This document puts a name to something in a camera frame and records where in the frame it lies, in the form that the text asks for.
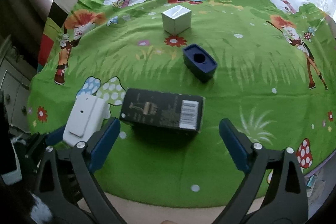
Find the cartoon mat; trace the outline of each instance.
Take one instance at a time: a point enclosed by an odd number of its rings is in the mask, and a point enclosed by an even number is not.
[[[161,12],[174,5],[192,11],[192,27],[178,35],[162,28]],[[69,15],[54,5],[44,68],[31,82],[31,131],[64,125],[83,93],[105,99],[115,117],[130,87],[201,95],[195,138],[122,123],[95,176],[104,191],[141,203],[225,205],[243,173],[219,136],[222,118],[252,142],[293,147],[304,173],[335,149],[336,43],[326,19],[305,0],[78,0]],[[184,65],[192,43],[218,63],[206,84]],[[265,177],[258,196],[267,186]]]

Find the beige floor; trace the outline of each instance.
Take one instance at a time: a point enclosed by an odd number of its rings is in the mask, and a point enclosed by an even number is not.
[[[168,208],[137,203],[107,193],[106,196],[128,224],[160,224],[165,220],[178,224],[210,224],[224,209],[224,207],[200,209]],[[262,202],[263,198],[256,199],[249,213],[258,210]],[[85,200],[81,199],[78,204],[80,208],[90,211]]]

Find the cartoon girl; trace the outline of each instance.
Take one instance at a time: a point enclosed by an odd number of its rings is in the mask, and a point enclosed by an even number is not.
[[[285,39],[290,45],[295,46],[298,50],[302,51],[305,54],[306,59],[307,59],[307,68],[308,68],[308,75],[309,75],[309,86],[308,86],[309,89],[312,90],[316,88],[315,82],[313,80],[313,77],[310,71],[310,66],[312,66],[315,69],[319,78],[321,79],[324,85],[324,88],[327,90],[328,87],[322,77],[322,73],[319,71],[314,61],[314,57],[310,49],[308,48],[306,43],[302,41],[301,37],[297,34],[295,30],[296,25],[292,23],[291,21],[283,19],[279,15],[271,15],[270,18],[271,18],[271,21],[270,22],[267,21],[267,22],[273,25],[274,27],[276,27],[280,32],[282,32],[283,36],[285,37]]]
[[[64,84],[64,72],[68,68],[68,60],[71,49],[78,46],[80,39],[87,32],[92,30],[96,24],[106,22],[103,13],[90,12],[88,10],[74,11],[64,22],[64,34],[59,42],[61,51],[58,54],[58,66],[54,82],[58,85]],[[73,30],[73,40],[70,41],[70,36],[67,30]]]

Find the barcode label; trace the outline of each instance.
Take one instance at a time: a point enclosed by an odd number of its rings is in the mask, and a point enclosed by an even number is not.
[[[179,128],[196,129],[198,102],[182,100]]]

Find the white dresser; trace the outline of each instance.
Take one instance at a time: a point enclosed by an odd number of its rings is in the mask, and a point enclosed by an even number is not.
[[[22,59],[9,37],[0,38],[0,90],[4,93],[11,133],[29,133],[27,100],[36,70]]]

